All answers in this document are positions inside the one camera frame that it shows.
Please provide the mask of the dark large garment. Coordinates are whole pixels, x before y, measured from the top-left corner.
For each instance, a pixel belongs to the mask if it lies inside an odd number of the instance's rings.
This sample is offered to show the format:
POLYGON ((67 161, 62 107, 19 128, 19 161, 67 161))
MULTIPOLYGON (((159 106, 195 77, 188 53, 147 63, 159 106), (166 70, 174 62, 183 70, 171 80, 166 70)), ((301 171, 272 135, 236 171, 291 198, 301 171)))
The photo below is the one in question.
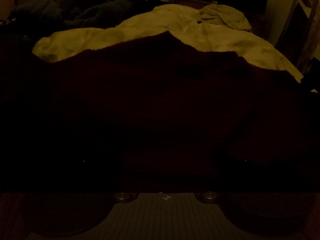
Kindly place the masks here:
POLYGON ((1 190, 55 234, 116 191, 216 191, 263 234, 300 230, 319 96, 286 70, 201 52, 171 33, 52 62, 1 33, 1 190))

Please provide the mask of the small pale crumpled cloth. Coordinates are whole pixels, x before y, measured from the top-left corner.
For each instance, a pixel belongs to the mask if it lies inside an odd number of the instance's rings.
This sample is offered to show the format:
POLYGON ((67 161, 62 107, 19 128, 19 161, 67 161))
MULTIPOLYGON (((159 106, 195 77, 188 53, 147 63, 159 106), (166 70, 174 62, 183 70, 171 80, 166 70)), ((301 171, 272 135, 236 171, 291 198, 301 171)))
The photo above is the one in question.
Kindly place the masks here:
POLYGON ((252 27, 244 14, 227 5, 210 4, 199 10, 198 23, 222 25, 229 29, 251 31, 252 27))

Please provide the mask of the white floral bed sheet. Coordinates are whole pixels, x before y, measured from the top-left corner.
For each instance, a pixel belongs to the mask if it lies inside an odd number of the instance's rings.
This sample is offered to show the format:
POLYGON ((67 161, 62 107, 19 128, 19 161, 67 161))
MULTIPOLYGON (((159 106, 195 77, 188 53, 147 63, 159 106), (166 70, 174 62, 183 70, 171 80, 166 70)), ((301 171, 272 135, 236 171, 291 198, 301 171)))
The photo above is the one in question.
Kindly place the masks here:
POLYGON ((199 10, 166 4, 123 21, 114 28, 79 28, 55 32, 43 37, 33 47, 33 54, 48 62, 57 62, 86 49, 102 49, 136 38, 169 31, 183 43, 203 52, 234 51, 248 63, 272 70, 287 70, 298 82, 303 74, 272 44, 254 35, 214 25, 198 23, 199 10))

